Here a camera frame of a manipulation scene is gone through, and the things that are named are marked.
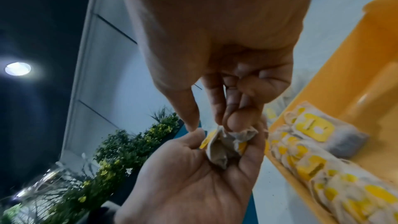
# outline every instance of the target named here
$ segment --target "palm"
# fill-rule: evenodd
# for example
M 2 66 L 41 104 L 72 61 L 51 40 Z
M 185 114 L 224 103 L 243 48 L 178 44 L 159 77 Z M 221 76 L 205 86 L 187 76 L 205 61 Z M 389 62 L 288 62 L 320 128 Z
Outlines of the palm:
M 264 134 L 249 145 L 250 156 L 245 154 L 227 170 L 213 166 L 203 150 L 195 149 L 203 137 L 195 143 L 185 140 L 170 141 L 151 156 L 122 212 L 139 207 L 145 223 L 242 223 L 264 156 Z

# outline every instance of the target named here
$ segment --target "wrinkled skin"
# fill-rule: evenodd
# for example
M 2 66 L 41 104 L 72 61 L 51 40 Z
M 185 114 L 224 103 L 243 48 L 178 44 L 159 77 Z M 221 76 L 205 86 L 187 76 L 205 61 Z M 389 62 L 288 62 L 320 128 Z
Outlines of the wrinkled skin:
M 116 224 L 241 224 L 264 158 L 263 124 L 239 161 L 210 164 L 197 129 L 162 145 L 142 167 Z
M 239 132 L 290 85 L 310 0 L 125 2 L 154 84 L 187 129 L 199 123 L 191 86 L 201 79 L 215 121 Z

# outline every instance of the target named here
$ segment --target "crumpled paper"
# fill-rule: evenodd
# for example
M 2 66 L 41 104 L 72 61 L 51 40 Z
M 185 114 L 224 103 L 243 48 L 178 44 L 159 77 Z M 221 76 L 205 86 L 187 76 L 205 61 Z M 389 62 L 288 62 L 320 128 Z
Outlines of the crumpled paper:
M 227 132 L 224 127 L 219 126 L 216 131 L 208 135 L 200 148 L 206 148 L 210 162 L 226 169 L 228 160 L 241 157 L 246 150 L 247 141 L 257 133 L 258 131 L 254 127 L 242 132 Z

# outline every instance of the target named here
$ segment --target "yellow tray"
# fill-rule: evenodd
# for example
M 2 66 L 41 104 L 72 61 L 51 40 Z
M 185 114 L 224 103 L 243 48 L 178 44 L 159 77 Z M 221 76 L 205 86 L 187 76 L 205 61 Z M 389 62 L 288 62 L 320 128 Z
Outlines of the yellow tray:
M 398 0 L 375 0 L 312 81 L 285 111 L 308 101 L 323 112 L 371 135 L 352 159 L 398 188 Z M 283 116 L 270 127 L 284 123 Z M 267 158 L 327 224 L 337 222 L 268 151 Z

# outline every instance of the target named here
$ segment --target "ceiling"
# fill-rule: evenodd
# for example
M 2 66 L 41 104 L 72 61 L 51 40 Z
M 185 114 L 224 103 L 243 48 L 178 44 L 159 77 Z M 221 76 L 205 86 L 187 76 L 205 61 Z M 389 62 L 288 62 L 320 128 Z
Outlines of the ceiling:
M 18 191 L 61 153 L 88 0 L 0 2 L 0 197 Z M 26 76 L 4 67 L 27 62 Z

